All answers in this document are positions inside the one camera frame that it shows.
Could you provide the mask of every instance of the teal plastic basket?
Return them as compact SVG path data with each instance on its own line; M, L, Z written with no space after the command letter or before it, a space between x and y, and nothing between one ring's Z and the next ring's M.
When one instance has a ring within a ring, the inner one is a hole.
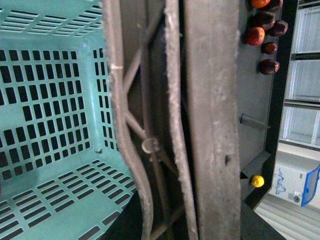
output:
M0 240L96 240L135 191L98 0L0 1Z

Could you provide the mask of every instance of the blue lid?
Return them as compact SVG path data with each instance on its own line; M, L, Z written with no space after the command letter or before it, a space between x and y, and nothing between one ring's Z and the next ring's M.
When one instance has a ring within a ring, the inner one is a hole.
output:
M306 174L301 206L304 207L314 198L319 180L320 165Z

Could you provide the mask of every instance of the chest freezer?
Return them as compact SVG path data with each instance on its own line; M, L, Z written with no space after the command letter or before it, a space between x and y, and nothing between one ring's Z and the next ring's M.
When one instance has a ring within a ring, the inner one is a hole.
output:
M278 151L269 193L304 207L316 194L319 171L317 160Z

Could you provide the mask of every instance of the red fruit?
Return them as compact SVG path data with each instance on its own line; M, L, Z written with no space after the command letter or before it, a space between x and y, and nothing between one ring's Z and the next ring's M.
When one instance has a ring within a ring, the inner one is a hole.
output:
M275 74L279 68L280 63L272 59L265 59L259 62L259 72L263 75Z
M275 54L278 50L278 45L272 41L262 45L261 50L264 54Z
M259 46L264 42L265 30L262 27L253 27L246 33L246 43L251 46Z
M255 9L260 9L265 7L269 2L270 0L251 0L251 5Z

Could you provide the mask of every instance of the dark red fruit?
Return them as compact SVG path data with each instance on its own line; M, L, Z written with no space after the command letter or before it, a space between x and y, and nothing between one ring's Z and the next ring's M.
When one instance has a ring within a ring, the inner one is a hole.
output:
M276 15L268 11L260 11L252 18L253 27L261 27L263 30L271 29L276 22Z
M267 6L261 8L263 11L276 12L282 8L284 0L271 0Z
M281 37L288 30L288 23L282 20L277 20L273 27L267 31L272 37Z
M272 59L265 59L259 62L259 72L263 75L275 74L279 68L280 63Z
M278 45L272 41L262 45L261 50L264 54L275 54L278 50Z

